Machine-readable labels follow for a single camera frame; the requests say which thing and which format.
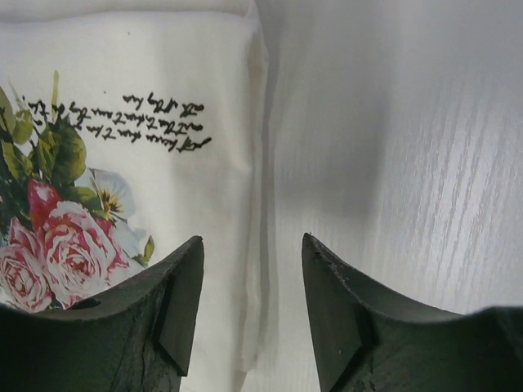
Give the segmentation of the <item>white t shirt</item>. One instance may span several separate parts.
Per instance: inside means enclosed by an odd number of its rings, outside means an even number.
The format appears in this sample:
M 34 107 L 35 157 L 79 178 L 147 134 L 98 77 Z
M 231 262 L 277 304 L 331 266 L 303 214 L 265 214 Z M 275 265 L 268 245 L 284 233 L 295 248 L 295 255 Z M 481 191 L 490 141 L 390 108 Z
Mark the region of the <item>white t shirt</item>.
M 178 391 L 236 391 L 260 322 L 267 76 L 253 1 L 3 2 L 1 308 L 67 310 L 199 236 Z

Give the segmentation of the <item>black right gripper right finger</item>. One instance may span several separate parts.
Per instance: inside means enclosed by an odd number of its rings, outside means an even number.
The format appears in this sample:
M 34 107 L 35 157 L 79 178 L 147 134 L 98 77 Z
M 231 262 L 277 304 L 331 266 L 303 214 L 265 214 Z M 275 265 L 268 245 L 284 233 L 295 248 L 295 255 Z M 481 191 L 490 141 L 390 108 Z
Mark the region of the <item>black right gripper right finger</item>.
M 455 314 L 348 265 L 310 234 L 302 272 L 323 391 L 519 391 L 522 310 Z

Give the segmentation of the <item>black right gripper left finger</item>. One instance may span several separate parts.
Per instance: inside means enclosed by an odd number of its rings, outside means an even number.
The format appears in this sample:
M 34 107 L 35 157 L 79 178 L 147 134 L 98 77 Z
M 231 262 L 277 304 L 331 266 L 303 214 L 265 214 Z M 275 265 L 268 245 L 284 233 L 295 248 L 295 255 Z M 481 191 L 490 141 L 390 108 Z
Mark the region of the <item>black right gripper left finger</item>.
M 178 391 L 203 283 L 203 240 L 67 310 L 1 308 L 3 391 Z

